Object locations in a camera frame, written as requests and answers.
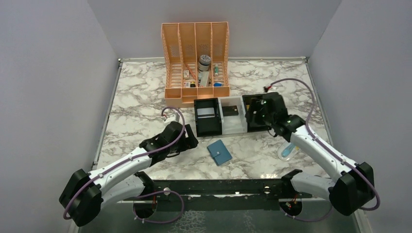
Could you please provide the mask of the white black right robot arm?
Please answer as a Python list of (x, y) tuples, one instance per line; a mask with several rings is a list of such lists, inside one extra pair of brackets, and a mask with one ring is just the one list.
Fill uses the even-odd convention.
[(344, 216), (363, 209), (372, 199), (380, 205), (373, 168), (366, 162), (359, 164), (344, 156), (314, 133), (307, 121), (289, 114), (279, 93), (252, 98), (245, 117), (248, 123), (273, 129), (276, 136), (299, 147), (329, 175), (327, 179), (295, 169), (282, 177), (280, 191), (284, 196), (311, 194), (329, 201)]

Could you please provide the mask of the blue leather card holder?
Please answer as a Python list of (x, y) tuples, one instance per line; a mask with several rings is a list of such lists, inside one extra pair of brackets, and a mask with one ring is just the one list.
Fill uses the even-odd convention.
[(222, 140), (211, 143), (207, 146), (207, 150), (217, 166), (221, 166), (232, 159), (231, 153)]

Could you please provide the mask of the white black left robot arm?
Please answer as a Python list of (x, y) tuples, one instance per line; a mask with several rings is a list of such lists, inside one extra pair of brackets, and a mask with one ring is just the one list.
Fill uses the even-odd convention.
[(112, 203), (135, 196), (149, 198), (155, 190), (154, 183), (143, 170), (197, 145), (189, 124), (172, 121), (163, 132), (142, 141), (127, 156), (97, 170), (75, 171), (59, 197), (65, 209), (64, 219), (72, 219), (82, 227)]

